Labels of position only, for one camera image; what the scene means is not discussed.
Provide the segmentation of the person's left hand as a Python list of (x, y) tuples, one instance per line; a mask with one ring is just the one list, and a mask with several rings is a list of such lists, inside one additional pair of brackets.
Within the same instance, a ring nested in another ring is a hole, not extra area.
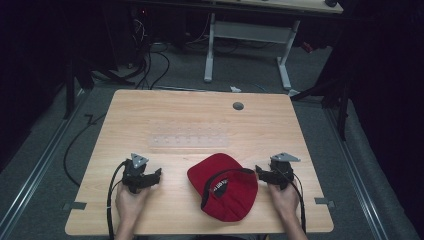
[(144, 208), (150, 188), (143, 188), (139, 193), (132, 193), (122, 183), (117, 186), (116, 208), (122, 222), (135, 222)]

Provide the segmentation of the metal floor rail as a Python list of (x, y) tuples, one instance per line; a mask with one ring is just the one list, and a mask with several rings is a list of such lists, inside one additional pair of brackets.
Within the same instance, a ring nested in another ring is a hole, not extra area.
[(6, 238), (13, 230), (50, 166), (75, 112), (89, 94), (89, 90), (79, 90), (75, 95), (75, 106), (67, 113), (66, 95), (60, 93), (35, 122), (9, 165), (0, 173), (0, 238)]
[(354, 162), (353, 156), (345, 140), (338, 132), (337, 120), (332, 110), (323, 110), (332, 132), (335, 135), (339, 148), (341, 149), (343, 160), (345, 162), (348, 176), (351, 179), (353, 189), (361, 206), (362, 212), (366, 218), (368, 226), (375, 240), (389, 240), (387, 232), (382, 224), (377, 212), (374, 201), (372, 200), (367, 187), (361, 177), (361, 174)]

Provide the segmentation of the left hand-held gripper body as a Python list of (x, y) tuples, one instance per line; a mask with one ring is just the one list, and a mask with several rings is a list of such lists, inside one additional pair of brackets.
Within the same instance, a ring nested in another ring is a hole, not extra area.
[(131, 158), (125, 161), (122, 183), (127, 186), (133, 194), (137, 194), (139, 189), (146, 187), (144, 171), (147, 162), (147, 158), (136, 153), (132, 153)]

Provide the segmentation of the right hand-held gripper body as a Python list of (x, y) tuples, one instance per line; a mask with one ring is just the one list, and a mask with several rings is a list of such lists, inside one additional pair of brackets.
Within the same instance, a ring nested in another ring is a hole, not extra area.
[(294, 180), (294, 171), (291, 163), (300, 162), (300, 159), (283, 152), (271, 156), (270, 160), (270, 168), (276, 174), (276, 185), (279, 185), (280, 189), (283, 190)]

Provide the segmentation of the black metal stand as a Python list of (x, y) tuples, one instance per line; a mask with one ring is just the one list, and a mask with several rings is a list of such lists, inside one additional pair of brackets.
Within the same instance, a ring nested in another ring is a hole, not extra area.
[(339, 66), (335, 63), (327, 63), (321, 71), (317, 83), (313, 87), (291, 96), (291, 100), (298, 101), (308, 96), (322, 95), (321, 106), (324, 109), (334, 107), (338, 109), (336, 132), (345, 141), (345, 125), (348, 116), (347, 105), (351, 82), (351, 63), (346, 62)]
[(82, 56), (78, 48), (72, 47), (66, 64), (65, 119), (69, 119), (75, 109), (75, 82), (78, 82), (83, 90), (92, 90), (94, 88), (88, 61)]

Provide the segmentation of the person's right hand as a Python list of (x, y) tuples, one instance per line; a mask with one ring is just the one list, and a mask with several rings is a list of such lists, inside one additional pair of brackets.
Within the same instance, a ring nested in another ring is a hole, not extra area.
[(296, 217), (296, 211), (300, 202), (296, 189), (288, 185), (281, 190), (278, 185), (268, 185), (273, 205), (282, 219)]

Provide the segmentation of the grey tape piece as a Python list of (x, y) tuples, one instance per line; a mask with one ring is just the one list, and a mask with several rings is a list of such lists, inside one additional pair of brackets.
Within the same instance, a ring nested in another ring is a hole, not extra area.
[(69, 211), (72, 209), (76, 210), (85, 210), (87, 203), (85, 202), (70, 202), (65, 203), (62, 207), (62, 210)]
[(323, 198), (319, 198), (319, 197), (315, 197), (315, 204), (317, 205), (326, 205), (328, 208), (334, 208), (335, 207), (335, 203), (332, 200), (329, 200), (325, 197)]

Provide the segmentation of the clear plastic strip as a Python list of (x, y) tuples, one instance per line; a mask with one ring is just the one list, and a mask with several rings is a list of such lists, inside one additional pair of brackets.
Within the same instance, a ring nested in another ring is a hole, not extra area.
[(226, 148), (228, 146), (227, 129), (218, 124), (177, 124), (152, 127), (148, 135), (152, 148)]

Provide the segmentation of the white-legged background desk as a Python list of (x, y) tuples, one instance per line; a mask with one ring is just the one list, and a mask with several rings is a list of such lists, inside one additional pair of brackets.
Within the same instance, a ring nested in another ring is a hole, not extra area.
[[(281, 10), (293, 14), (323, 14), (330, 16), (341, 15), (343, 7), (338, 3), (335, 7), (326, 5), (325, 0), (201, 0), (207, 2), (208, 7), (252, 7), (255, 10)], [(301, 20), (296, 17), (290, 20), (290, 26), (277, 26), (276, 24), (248, 23), (246, 20), (217, 20), (216, 10), (210, 13), (208, 52), (205, 62), (204, 81), (213, 80), (214, 45), (216, 38), (245, 40), (263, 43), (282, 44), (285, 49), (281, 56), (276, 58), (281, 82), (285, 90), (292, 89), (287, 72), (286, 61), (297, 35)]]

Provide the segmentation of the red baseball cap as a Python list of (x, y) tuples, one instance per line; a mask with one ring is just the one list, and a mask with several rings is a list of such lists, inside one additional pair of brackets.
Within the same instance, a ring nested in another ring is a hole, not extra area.
[(213, 154), (192, 166), (187, 177), (201, 197), (201, 210), (223, 222), (244, 219), (258, 192), (255, 172), (224, 153)]

